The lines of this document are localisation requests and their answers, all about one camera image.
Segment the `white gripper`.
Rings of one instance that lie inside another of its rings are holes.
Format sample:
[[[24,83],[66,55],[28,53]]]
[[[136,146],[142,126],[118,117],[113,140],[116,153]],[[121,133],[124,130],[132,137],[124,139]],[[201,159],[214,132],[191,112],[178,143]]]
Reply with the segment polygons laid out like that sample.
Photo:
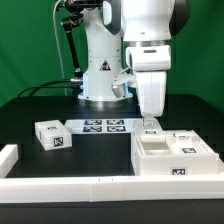
[[[164,109],[166,71],[171,68],[170,46],[128,47],[126,63],[136,78],[143,126],[153,128],[154,117],[161,116]]]

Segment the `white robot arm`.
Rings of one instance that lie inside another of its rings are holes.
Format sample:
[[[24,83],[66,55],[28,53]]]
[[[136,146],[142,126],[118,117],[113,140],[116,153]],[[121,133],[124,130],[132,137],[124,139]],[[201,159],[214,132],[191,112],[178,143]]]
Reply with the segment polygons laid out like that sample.
[[[168,41],[190,17],[189,0],[100,0],[84,7],[88,68],[82,101],[117,103],[137,90],[142,126],[158,127],[164,110]]]

